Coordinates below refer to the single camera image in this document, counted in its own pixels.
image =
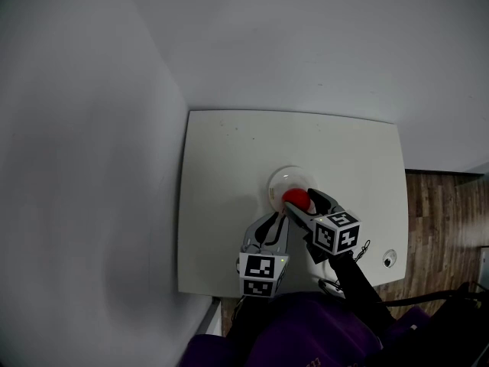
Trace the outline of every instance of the wooden floor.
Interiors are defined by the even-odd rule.
[[[489,245],[489,181],[472,176],[406,174],[409,247],[406,277],[376,287],[383,300],[458,288],[476,281],[479,250]],[[223,334],[236,299],[222,301]],[[442,302],[420,304],[433,314]],[[410,307],[393,307],[401,317]]]

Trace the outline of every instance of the red ball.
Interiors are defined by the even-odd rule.
[[[285,192],[282,196],[282,201],[288,201],[303,211],[307,211],[311,205],[311,199],[307,192],[298,187]]]

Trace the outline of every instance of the white plate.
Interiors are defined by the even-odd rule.
[[[317,189],[316,181],[307,171],[297,166],[279,169],[272,175],[268,183],[268,198],[272,207],[278,212],[283,212],[282,196],[289,189],[300,188],[307,191],[309,188]],[[314,203],[311,201],[309,212],[314,212]]]

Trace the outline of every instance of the white wall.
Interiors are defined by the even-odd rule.
[[[0,359],[174,365],[187,107],[132,0],[0,0]]]
[[[399,125],[408,168],[489,159],[489,0],[135,0],[191,108]]]

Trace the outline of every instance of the white table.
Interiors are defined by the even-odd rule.
[[[372,285],[406,271],[406,178],[395,125],[295,112],[195,111],[189,116],[178,228],[181,292],[239,297],[235,262],[246,228],[273,212],[272,173],[301,166],[318,188],[363,222],[358,262]],[[301,235],[289,235],[290,264],[279,292],[317,291],[317,278],[335,279],[328,262],[315,265]],[[384,253],[394,249],[392,268]]]

